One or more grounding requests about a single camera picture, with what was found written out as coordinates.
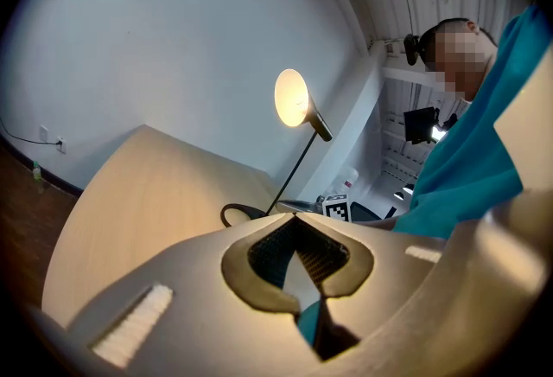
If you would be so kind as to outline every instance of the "power cord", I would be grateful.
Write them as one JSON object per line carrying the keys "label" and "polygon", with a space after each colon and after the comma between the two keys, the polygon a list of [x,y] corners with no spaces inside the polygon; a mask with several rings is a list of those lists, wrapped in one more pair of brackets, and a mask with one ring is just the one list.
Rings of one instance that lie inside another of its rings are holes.
{"label": "power cord", "polygon": [[16,138],[17,140],[22,140],[23,142],[29,142],[30,144],[37,144],[37,145],[61,145],[62,144],[61,140],[58,140],[56,143],[54,143],[54,142],[35,142],[34,140],[28,140],[26,138],[21,138],[21,137],[18,137],[18,136],[14,136],[11,132],[9,132],[6,129],[6,125],[3,124],[3,120],[2,120],[1,117],[0,117],[0,124],[2,124],[3,130],[6,131],[8,136]]}

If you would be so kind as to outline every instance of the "small bottle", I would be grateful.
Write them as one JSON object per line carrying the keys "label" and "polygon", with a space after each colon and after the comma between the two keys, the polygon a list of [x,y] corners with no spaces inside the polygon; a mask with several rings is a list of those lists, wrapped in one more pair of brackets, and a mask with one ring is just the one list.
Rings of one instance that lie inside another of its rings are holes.
{"label": "small bottle", "polygon": [[42,194],[44,192],[44,183],[42,181],[41,167],[38,166],[37,161],[33,162],[33,178],[35,179],[35,183],[38,185],[39,194]]}
{"label": "small bottle", "polygon": [[328,197],[329,195],[349,194],[351,191],[350,188],[353,186],[358,177],[359,173],[355,168],[343,166],[323,195]]}

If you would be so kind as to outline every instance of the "baseboard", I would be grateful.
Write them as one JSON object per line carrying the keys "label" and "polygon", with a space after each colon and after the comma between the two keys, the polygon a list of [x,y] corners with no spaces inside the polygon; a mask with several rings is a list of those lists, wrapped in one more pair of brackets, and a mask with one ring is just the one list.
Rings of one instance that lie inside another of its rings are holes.
{"label": "baseboard", "polygon": [[[0,146],[5,148],[19,163],[21,163],[23,166],[27,167],[28,169],[33,169],[33,161],[29,159],[27,156],[25,156],[21,151],[19,151],[14,145],[12,145],[6,137],[0,134]],[[66,193],[73,195],[77,198],[80,197],[81,194],[83,194],[83,190],[81,188],[77,188],[76,186],[72,185],[71,183],[66,182],[63,179],[60,179],[58,176],[52,174],[47,169],[44,169],[41,167],[41,173],[42,178],[52,183],[56,188],[61,189],[62,191],[65,191]]]}

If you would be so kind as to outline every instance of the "bright light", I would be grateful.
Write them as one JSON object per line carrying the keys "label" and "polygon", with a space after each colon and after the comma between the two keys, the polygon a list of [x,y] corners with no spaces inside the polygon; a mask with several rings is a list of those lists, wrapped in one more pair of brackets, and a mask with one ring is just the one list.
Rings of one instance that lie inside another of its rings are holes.
{"label": "bright light", "polygon": [[440,142],[440,140],[442,140],[442,138],[446,135],[446,132],[447,131],[440,131],[440,130],[438,130],[438,128],[436,126],[434,126],[432,128],[432,138],[436,142]]}
{"label": "bright light", "polygon": [[308,88],[296,70],[285,69],[278,76],[275,84],[275,106],[278,117],[287,126],[298,126],[307,116]]}

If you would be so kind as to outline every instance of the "lamp pole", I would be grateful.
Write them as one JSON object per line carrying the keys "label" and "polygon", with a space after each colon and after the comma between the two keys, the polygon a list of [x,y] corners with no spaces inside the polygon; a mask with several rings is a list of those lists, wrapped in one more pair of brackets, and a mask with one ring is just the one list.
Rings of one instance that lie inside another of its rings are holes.
{"label": "lamp pole", "polygon": [[315,131],[315,132],[313,133],[313,136],[311,136],[311,138],[309,139],[308,146],[306,146],[306,147],[305,147],[305,150],[303,150],[303,153],[302,153],[302,155],[300,156],[300,158],[298,159],[298,161],[297,161],[297,163],[296,163],[296,166],[294,167],[294,169],[292,170],[292,172],[291,172],[290,175],[288,176],[288,179],[286,179],[286,182],[284,182],[283,187],[280,188],[280,191],[278,191],[278,194],[276,195],[275,200],[270,204],[270,207],[269,207],[269,209],[267,210],[267,212],[265,213],[265,215],[269,215],[270,211],[271,211],[272,208],[275,206],[275,203],[277,203],[277,202],[278,202],[278,199],[280,199],[280,196],[282,195],[282,193],[284,192],[284,190],[286,189],[286,187],[287,187],[288,184],[290,183],[290,179],[292,178],[292,176],[293,176],[294,173],[296,172],[297,167],[300,166],[300,163],[302,162],[303,158],[304,158],[305,155],[308,153],[309,147],[311,146],[311,144],[312,144],[313,141],[315,140],[315,137],[317,137],[317,131]]}

